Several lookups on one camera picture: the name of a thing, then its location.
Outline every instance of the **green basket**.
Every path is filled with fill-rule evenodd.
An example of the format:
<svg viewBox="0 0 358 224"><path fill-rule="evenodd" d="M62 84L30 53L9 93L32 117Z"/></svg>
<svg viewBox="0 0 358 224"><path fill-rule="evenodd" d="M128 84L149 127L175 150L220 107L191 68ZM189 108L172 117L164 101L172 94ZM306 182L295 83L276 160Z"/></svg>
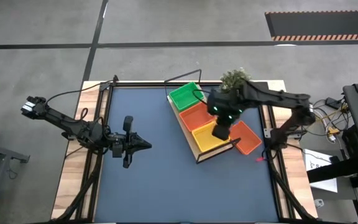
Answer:
<svg viewBox="0 0 358 224"><path fill-rule="evenodd" d="M197 90L197 86L194 82L187 83L186 85L180 87L177 90L173 90L169 93L169 97L177 107L179 112L184 111L185 109L197 104L200 102L194 95L193 90ZM200 98L204 99L204 94L200 91L195 91L194 94Z"/></svg>

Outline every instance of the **paper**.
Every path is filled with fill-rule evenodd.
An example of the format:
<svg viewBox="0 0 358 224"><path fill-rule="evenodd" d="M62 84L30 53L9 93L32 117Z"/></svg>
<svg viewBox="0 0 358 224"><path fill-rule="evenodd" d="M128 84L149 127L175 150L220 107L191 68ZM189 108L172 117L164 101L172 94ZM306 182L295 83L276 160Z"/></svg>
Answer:
<svg viewBox="0 0 358 224"><path fill-rule="evenodd" d="M320 152L315 152L309 149L303 150L305 155L305 165L306 171L319 168L322 166L331 165L329 158L330 155L323 154ZM331 180L324 180L320 182L315 182L310 184L311 187L315 187L318 189L328 190L330 192L338 192L337 185L336 185L336 178Z"/></svg>

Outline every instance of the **warning stripe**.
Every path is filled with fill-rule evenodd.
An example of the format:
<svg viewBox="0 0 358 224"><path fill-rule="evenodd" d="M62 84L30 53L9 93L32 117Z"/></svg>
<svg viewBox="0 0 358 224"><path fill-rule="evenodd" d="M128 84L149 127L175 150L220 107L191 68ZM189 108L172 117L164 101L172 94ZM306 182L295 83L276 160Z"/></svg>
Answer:
<svg viewBox="0 0 358 224"><path fill-rule="evenodd" d="M322 12L329 12L329 13L335 13L335 12L358 12L358 10L334 10L334 11L288 11L288 12L265 12L265 14L283 14L283 13L322 13Z"/></svg>
<svg viewBox="0 0 358 224"><path fill-rule="evenodd" d="M305 40L358 40L358 34L345 35L282 35L272 37L274 41L305 41Z"/></svg>

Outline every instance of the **green plant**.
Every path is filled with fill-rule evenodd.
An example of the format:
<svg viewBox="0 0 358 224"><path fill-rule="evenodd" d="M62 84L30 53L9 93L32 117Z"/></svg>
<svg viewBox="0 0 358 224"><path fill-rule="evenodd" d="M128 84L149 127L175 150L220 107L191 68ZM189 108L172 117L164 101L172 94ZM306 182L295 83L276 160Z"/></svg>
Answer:
<svg viewBox="0 0 358 224"><path fill-rule="evenodd" d="M238 88L246 80L248 81L250 79L251 75L249 75L243 68L240 68L240 70L227 71L226 73L223 73L221 78L221 92L230 92L233 88Z"/></svg>

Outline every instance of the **gray floor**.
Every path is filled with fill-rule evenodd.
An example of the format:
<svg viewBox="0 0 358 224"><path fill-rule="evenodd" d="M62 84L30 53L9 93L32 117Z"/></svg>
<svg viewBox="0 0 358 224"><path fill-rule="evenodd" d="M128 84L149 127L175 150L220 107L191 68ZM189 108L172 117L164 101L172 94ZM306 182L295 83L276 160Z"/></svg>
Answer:
<svg viewBox="0 0 358 224"><path fill-rule="evenodd" d="M0 44L91 43L101 2L0 0ZM358 0L110 0L99 42L270 40L266 11L350 9L358 9ZM12 163L17 179L5 176L0 223L50 217L67 142L45 121L21 116L20 107L29 95L78 89L88 53L0 50L0 146L31 155L26 165ZM98 49L90 80L115 74L121 80L161 80L197 68L203 69L203 79L215 80L239 67L255 80L282 79L287 91L308 93L312 100L339 98L343 85L358 82L358 45ZM77 99L72 94L51 104L73 115ZM305 136L301 145L339 149L316 136ZM357 220L348 200L328 201L318 213L329 221Z"/></svg>

